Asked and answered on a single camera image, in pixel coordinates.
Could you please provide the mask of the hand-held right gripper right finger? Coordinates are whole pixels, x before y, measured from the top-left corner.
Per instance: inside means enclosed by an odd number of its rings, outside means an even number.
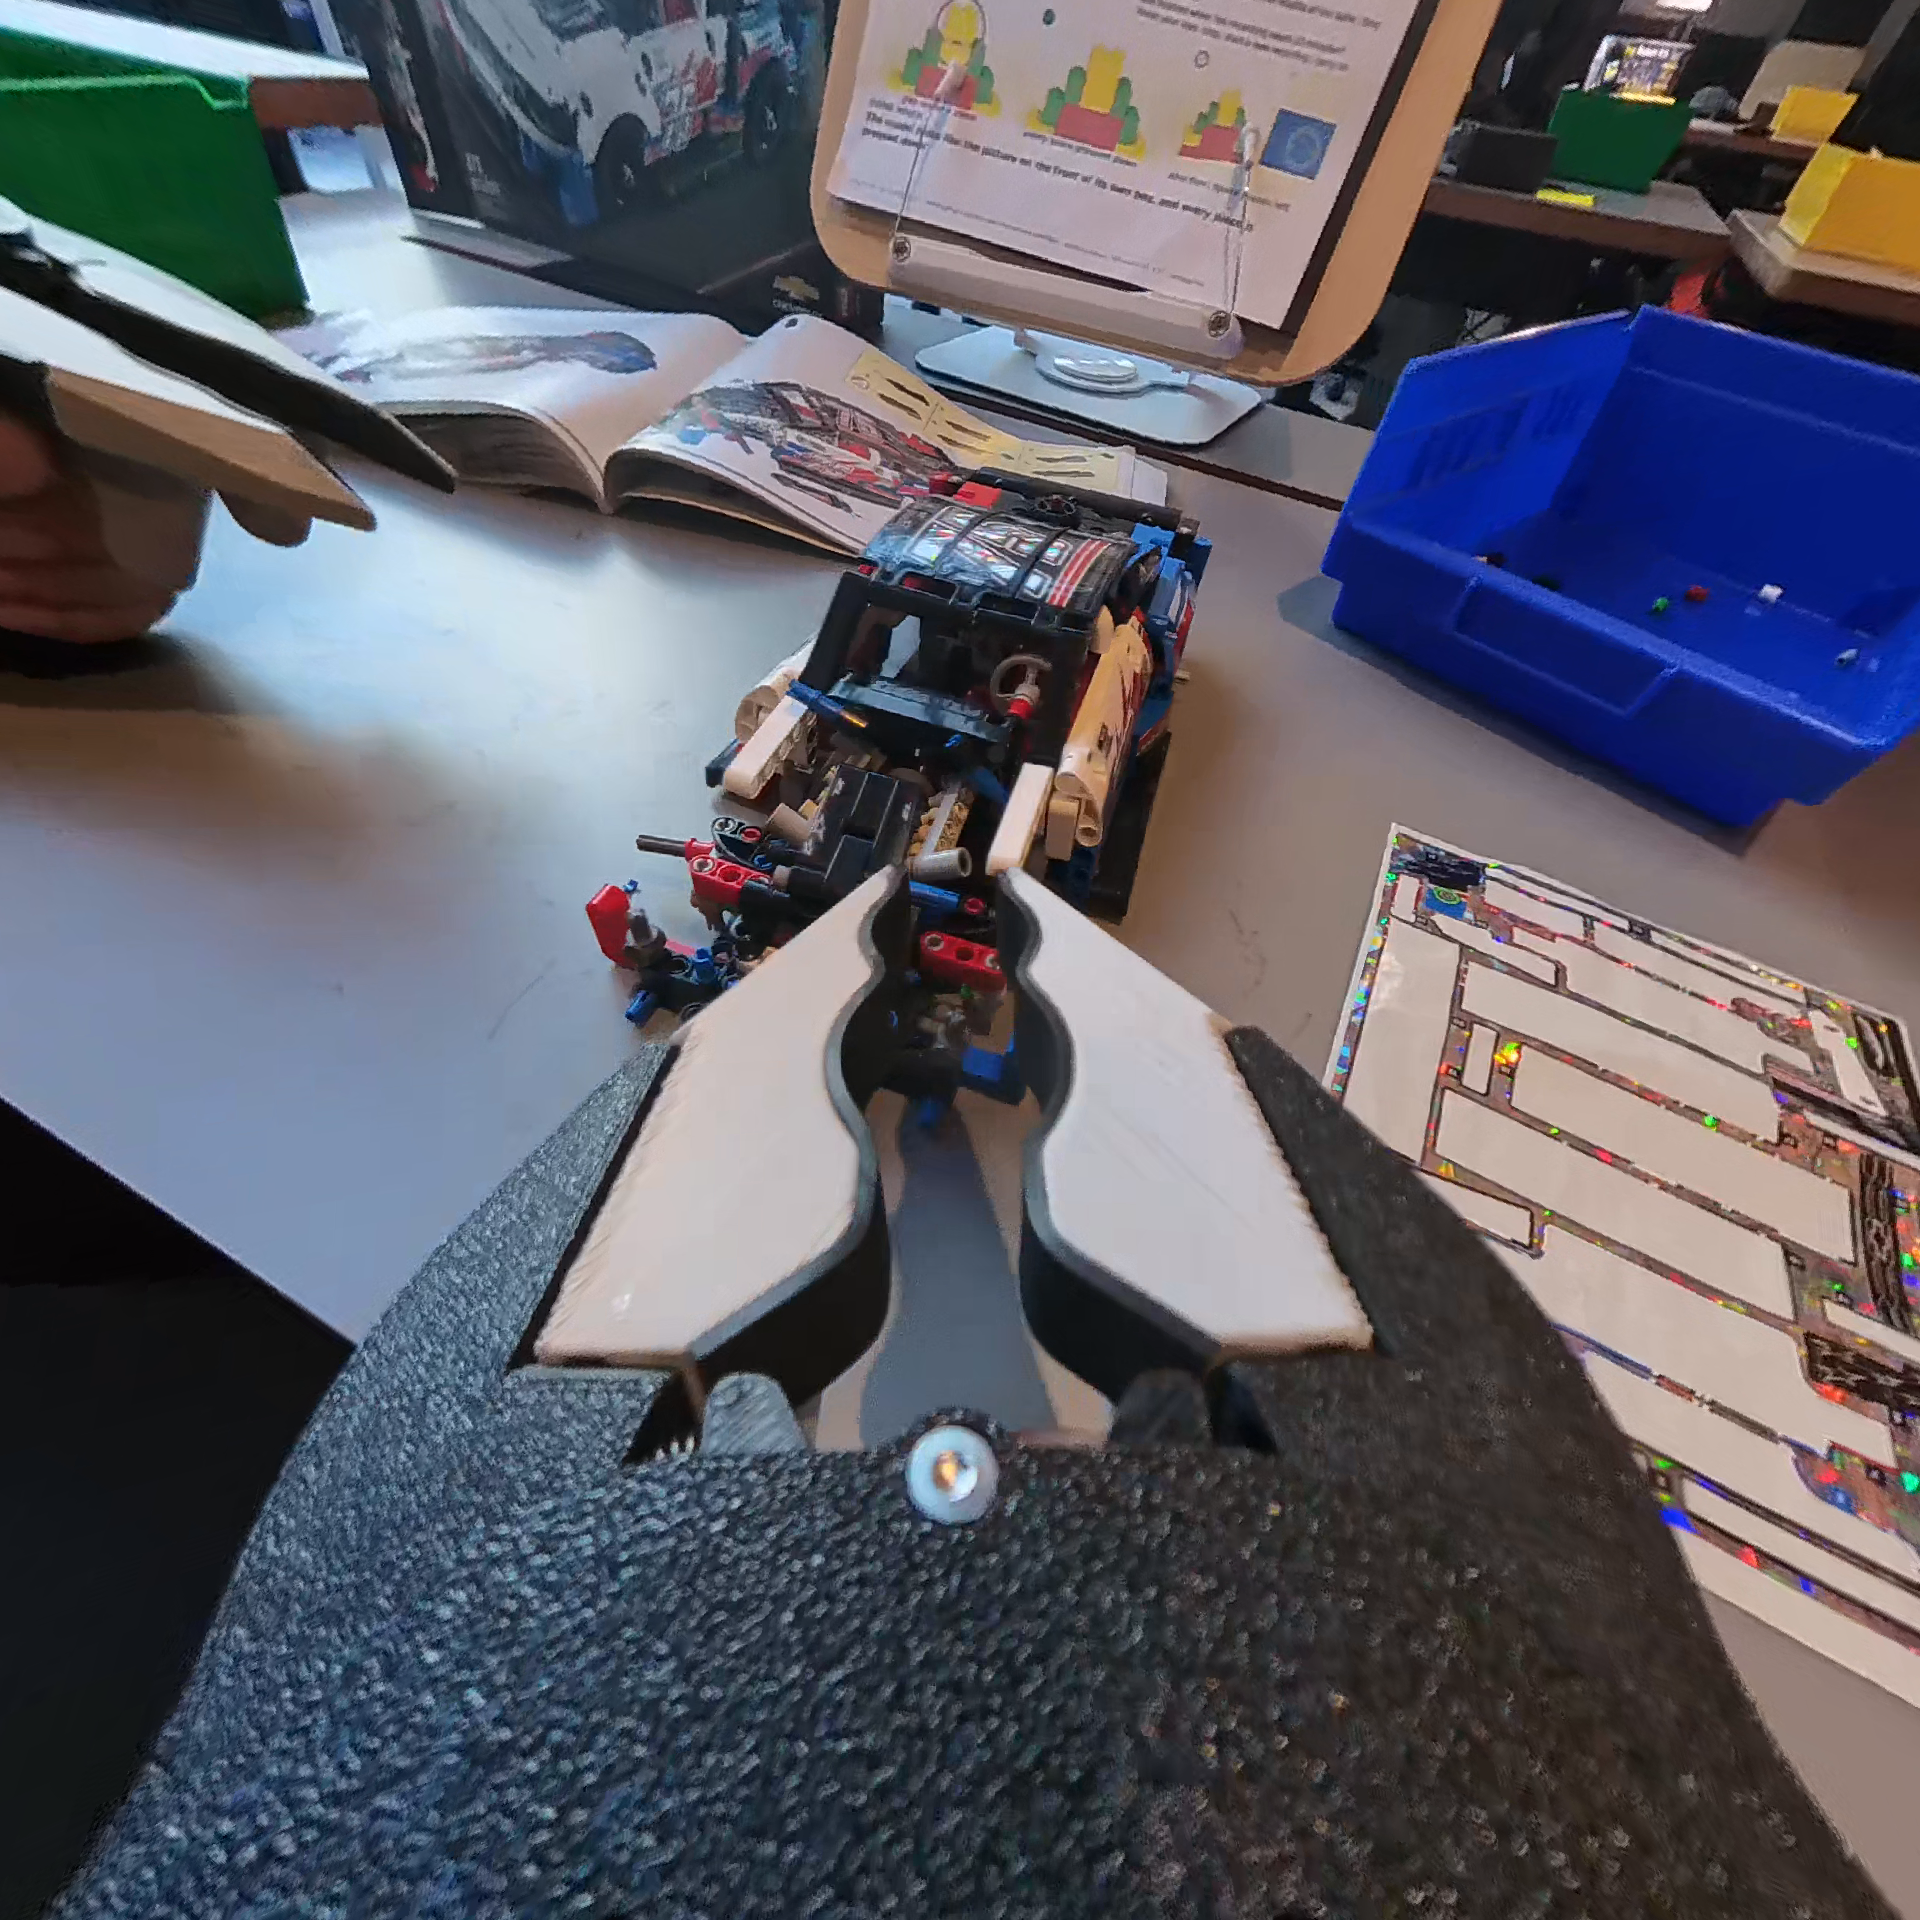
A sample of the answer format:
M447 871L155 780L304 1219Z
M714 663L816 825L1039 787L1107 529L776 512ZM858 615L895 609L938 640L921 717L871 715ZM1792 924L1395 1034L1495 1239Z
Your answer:
M1361 1353L1374 1329L1230 1025L1041 882L998 882L1024 1147L1022 1304L1059 1363Z

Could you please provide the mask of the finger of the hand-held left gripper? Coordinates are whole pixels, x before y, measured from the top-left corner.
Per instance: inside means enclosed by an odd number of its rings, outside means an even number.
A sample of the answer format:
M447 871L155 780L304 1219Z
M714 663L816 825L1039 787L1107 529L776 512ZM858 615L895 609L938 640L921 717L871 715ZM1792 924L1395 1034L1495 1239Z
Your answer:
M417 434L265 327L179 277L2 202L2 284L160 372L437 492L454 474Z
M5 408L79 460L110 498L217 496L265 544L317 522L369 532L369 505L283 426L169 376L91 327L2 292Z

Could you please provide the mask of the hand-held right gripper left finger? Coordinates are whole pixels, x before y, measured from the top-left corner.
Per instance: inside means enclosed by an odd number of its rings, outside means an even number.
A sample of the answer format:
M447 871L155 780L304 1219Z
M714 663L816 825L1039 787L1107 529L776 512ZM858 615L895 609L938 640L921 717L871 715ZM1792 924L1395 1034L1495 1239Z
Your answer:
M557 1273L550 1369L847 1369L891 1275L865 1106L887 1074L901 871L693 1017Z

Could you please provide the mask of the instruction booklet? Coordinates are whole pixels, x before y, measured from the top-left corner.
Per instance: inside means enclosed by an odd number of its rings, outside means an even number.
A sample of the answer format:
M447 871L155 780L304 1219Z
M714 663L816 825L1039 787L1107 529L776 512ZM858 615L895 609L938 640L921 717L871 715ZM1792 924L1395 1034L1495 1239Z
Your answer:
M1022 440L851 332L783 319L446 306L325 316L280 333L401 421L466 487L672 505L851 559L941 474L998 471L1158 507L1128 448Z

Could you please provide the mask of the black brick hood piece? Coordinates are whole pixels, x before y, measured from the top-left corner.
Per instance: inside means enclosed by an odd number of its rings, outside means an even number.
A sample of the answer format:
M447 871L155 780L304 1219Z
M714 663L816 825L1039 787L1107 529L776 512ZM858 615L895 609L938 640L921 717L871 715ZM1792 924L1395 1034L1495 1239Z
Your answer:
M847 764L831 776L806 842L806 871L824 899L842 899L873 874L905 865L926 794L926 785L907 776Z

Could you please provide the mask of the toy brick race car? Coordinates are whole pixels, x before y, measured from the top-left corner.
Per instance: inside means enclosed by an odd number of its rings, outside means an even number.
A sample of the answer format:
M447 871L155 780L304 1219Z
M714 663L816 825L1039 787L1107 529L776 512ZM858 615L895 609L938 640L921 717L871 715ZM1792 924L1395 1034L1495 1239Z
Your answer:
M626 1020L693 1020L840 904L806 842L842 764L918 777L887 1087L926 1121L961 1091L1019 1105L1016 1043L993 1043L998 882L1022 868L1121 921L1209 556L1169 507L1008 471L909 496L840 575L814 640L739 697L703 770L711 823L637 836L682 868L707 931L673 941L639 906Z

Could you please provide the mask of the person's left hand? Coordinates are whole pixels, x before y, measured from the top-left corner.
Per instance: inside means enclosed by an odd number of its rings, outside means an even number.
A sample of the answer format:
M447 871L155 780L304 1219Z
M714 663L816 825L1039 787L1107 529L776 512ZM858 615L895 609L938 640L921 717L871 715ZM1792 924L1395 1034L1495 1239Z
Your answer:
M2 629L54 642L143 635L176 609L199 575L201 536L173 543L183 584L120 564L93 495L69 474L59 445L31 423L2 416Z

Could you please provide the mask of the green plastic bin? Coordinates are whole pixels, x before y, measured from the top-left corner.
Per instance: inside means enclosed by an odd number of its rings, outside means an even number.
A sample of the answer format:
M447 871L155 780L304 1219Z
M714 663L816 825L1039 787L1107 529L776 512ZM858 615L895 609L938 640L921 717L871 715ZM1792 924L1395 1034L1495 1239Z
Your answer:
M305 308L242 81L2 31L2 193L251 320Z
M1687 104L1562 88L1546 122L1546 178L1640 197L1682 149L1688 125Z

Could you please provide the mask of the holographic sticker sheet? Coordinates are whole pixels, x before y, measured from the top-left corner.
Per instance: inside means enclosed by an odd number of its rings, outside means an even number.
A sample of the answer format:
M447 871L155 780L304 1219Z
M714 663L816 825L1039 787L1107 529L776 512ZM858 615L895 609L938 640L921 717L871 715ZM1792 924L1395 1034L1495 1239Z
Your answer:
M1695 1585L1913 1708L1903 1025L1393 825L1327 1088L1562 1337Z

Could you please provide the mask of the black toy car set box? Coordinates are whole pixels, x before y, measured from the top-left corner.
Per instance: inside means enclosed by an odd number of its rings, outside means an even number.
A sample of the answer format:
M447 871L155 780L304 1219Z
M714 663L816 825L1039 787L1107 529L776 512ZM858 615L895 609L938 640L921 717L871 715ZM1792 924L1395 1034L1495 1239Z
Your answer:
M833 3L341 3L414 237L610 305L878 339L809 210Z

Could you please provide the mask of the blue plastic bin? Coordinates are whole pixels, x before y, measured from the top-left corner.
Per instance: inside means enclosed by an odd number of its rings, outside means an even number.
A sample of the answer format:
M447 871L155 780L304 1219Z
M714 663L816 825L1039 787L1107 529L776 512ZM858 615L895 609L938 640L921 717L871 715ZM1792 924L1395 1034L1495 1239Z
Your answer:
M1917 379L1659 306L1427 355L1323 572L1341 632L1667 801L1811 808L1915 735Z

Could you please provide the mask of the wooden document stand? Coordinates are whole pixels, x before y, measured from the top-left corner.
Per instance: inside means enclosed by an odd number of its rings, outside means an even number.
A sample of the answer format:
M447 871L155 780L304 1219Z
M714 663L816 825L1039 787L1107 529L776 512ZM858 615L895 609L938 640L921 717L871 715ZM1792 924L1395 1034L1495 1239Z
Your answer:
M1498 15L1495 3L1410 5L1424 9L1424 40L1391 88L1368 156L1279 327L1049 269L837 200L830 177L847 128L865 3L837 9L809 184L816 231L855 282L968 323L952 344L918 351L928 379L1019 393L1085 426L1137 426L1152 442L1207 445L1262 393L1331 367L1381 306Z

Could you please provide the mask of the large yellow plastic bin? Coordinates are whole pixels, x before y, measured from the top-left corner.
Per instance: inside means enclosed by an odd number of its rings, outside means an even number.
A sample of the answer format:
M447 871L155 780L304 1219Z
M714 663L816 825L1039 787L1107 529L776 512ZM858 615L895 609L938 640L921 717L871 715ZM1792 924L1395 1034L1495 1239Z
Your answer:
M1803 251L1917 274L1917 161L1819 144L1779 210Z

